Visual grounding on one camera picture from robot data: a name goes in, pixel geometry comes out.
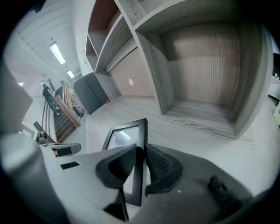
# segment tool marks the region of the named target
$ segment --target person in dark clothes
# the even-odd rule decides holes
[[[45,100],[47,101],[49,107],[52,109],[52,111],[55,113],[56,116],[58,116],[60,113],[57,111],[57,102],[56,99],[51,95],[49,91],[49,87],[46,84],[43,84],[43,96],[45,97]]]

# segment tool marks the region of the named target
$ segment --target white round hole cover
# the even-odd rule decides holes
[[[132,81],[132,79],[129,79],[128,82],[129,82],[130,85],[133,86],[133,81]]]

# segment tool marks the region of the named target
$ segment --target rectangular ceiling light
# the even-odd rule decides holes
[[[72,73],[70,70],[67,72],[67,74],[68,74],[71,78],[74,77],[73,73]]]
[[[60,53],[60,50],[58,49],[58,46],[56,43],[52,44],[50,47],[49,47],[52,51],[52,53],[54,54],[54,56],[56,57],[56,59],[59,61],[60,64],[64,64],[65,63],[65,60],[64,58],[62,57],[62,54]]]

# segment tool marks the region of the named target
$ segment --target black picture frame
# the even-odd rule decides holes
[[[143,161],[144,161],[144,151],[145,146],[148,142],[148,121],[146,118],[137,121],[128,122],[121,125],[116,125],[110,128],[102,150],[107,150],[110,143],[110,139],[114,131],[121,129],[127,129],[132,127],[139,127],[138,139],[137,139],[137,151],[136,151],[136,164],[134,167],[133,174],[133,187],[132,193],[124,192],[125,202],[141,206],[142,204],[142,185],[143,185]]]

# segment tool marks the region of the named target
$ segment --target ceiling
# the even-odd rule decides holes
[[[63,65],[49,49],[55,42],[66,61]],[[68,70],[80,76],[72,29],[72,0],[47,0],[40,12],[28,12],[15,28],[4,59],[8,68],[17,73],[14,76],[29,76],[29,82],[35,73],[44,80],[55,75],[59,80],[69,81]]]

